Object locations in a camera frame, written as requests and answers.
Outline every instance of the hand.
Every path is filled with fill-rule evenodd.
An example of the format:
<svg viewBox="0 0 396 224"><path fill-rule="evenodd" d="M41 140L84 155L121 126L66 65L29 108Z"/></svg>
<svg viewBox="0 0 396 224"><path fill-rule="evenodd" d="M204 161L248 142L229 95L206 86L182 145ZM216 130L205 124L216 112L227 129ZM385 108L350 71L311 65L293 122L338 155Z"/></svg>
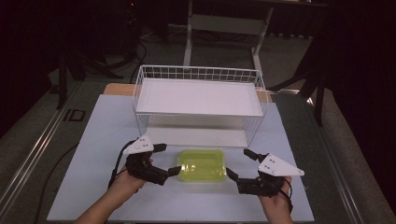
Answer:
<svg viewBox="0 0 396 224"><path fill-rule="evenodd" d="M146 181L129 175L123 171L116 176L113 184L107 192L85 211L75 223L79 224L103 224L108 217L123 203L141 189Z"/></svg>
<svg viewBox="0 0 396 224"><path fill-rule="evenodd" d="M107 190L106 194L111 196L114 200L118 200L120 206L131 198L139 189L143 188L146 181L138 179L128 174L122 167L121 172L116 176L111 187Z"/></svg>
<svg viewBox="0 0 396 224"><path fill-rule="evenodd" d="M291 182L291 177L286 176L285 179ZM285 181L282 186L282 190L285 193L289 192L289 184ZM262 203L262 209L264 214L267 216L268 221L271 224L288 224L293 223L290 216L289 201L284 195L278 193L275 196L263 197L259 196L260 202Z"/></svg>

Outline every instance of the wire basket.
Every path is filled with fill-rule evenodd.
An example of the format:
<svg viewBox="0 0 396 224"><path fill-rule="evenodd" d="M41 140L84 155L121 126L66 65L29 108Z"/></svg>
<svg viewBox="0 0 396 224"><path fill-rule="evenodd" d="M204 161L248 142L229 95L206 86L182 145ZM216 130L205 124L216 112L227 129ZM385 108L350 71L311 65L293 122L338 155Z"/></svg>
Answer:
<svg viewBox="0 0 396 224"><path fill-rule="evenodd" d="M199 85L201 86L206 86L206 84L216 84L216 85L219 84L220 87L222 84L226 84L226 85L230 85L231 83L236 84L235 86L232 86L232 88L238 88L240 85L251 86L251 88L253 88L255 93L253 93L254 96L249 97L249 98L253 98L253 100L247 99L247 101L250 102L257 100L258 102L257 105L259 107L258 109L260 110L261 113L258 116L245 117L243 115L242 116L239 114L235 115L227 112L225 113L219 112L216 115L211 114L211 116L208 116L207 114L204 113L195 113L195 111L192 113L190 112L169 113L169 111L142 112L141 110L139 110L139 101L142 100L141 96L142 96L142 90L143 88L145 88L145 81L147 84L149 83L149 80L157 80L157 81L166 80L167 82L171 81L170 83L172 82L177 83L179 81L183 81L186 82L187 84L189 84L190 82L199 82ZM162 95L161 93L166 94L166 92L160 92L160 94L150 95L149 98L146 97L145 99L147 100L148 98L149 100L151 99L155 100L156 98ZM157 117L155 119L158 119L158 116L161 116L166 120L173 120L177 123L177 125L181 125L183 124L183 122L188 123L188 121L186 120L189 119L194 119L195 121L199 120L198 122L200 123L204 123L203 120L207 120L207 124L209 126L213 126L212 124L216 123L217 120L222 120L222 122L227 124L233 123L236 120L240 120L242 129L245 133L246 143L242 145L233 144L233 143L222 144L221 145L222 147L248 147L248 145L253 140L254 135L257 132L257 129L262 123L262 119L266 112L267 102L268 102L268 95L265 90L265 86L262 80L262 74L260 71L250 70L250 69L220 68L220 67L142 65L140 66L138 72L138 76L134 88L134 94L133 94L134 114L136 117L140 134L148 133L149 124L154 120L154 117ZM162 141L162 143L173 145L172 143L168 143L164 141ZM185 142L181 145L219 146L218 144L211 144L211 143L189 144L189 142Z"/></svg>

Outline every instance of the transparent container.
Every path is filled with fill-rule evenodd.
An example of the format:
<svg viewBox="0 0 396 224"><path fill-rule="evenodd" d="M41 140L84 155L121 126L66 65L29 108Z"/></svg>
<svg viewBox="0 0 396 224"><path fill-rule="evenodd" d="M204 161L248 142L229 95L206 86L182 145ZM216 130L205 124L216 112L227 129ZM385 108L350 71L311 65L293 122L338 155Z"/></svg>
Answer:
<svg viewBox="0 0 396 224"><path fill-rule="evenodd" d="M217 182L226 176L223 152L219 149L182 150L177 158L179 178L185 182Z"/></svg>

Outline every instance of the dark background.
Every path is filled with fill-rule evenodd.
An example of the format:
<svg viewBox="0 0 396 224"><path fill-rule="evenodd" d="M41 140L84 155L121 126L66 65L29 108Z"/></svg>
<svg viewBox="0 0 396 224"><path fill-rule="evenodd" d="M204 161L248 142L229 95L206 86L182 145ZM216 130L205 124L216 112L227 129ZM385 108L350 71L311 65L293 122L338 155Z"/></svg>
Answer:
<svg viewBox="0 0 396 224"><path fill-rule="evenodd" d="M104 0L1 1L0 136L51 88L47 74L58 67L63 44L103 62L107 51L134 50L136 43L120 45L131 18L136 19L132 35L145 25L164 40L167 23L187 21L188 1L135 3L131 17L126 15L130 2L123 0L112 5ZM211 7L206 1L197 9ZM242 6L238 9L225 7L216 13L247 13ZM248 13L260 16L257 11ZM324 15L312 8L276 8L268 32L286 38L315 36L296 75L316 71L324 76L395 211L394 1L335 1L321 25Z"/></svg>

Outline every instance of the metal stand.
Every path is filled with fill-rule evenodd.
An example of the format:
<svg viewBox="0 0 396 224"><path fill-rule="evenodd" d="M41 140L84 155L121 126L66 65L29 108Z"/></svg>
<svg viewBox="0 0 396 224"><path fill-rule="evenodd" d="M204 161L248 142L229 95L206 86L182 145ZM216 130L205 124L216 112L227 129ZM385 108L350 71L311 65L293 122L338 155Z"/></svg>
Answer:
<svg viewBox="0 0 396 224"><path fill-rule="evenodd" d="M257 35L259 40L255 48L251 49L251 55L254 63L254 68L262 73L262 65L260 63L259 52L262 47L267 28L272 16L274 8L269 7L263 21L228 18L209 15L198 15L192 12L192 0L189 1L189 17L187 24L187 44L184 53L184 66L191 64L192 51L192 29L207 30L215 32L226 32L243 35Z"/></svg>

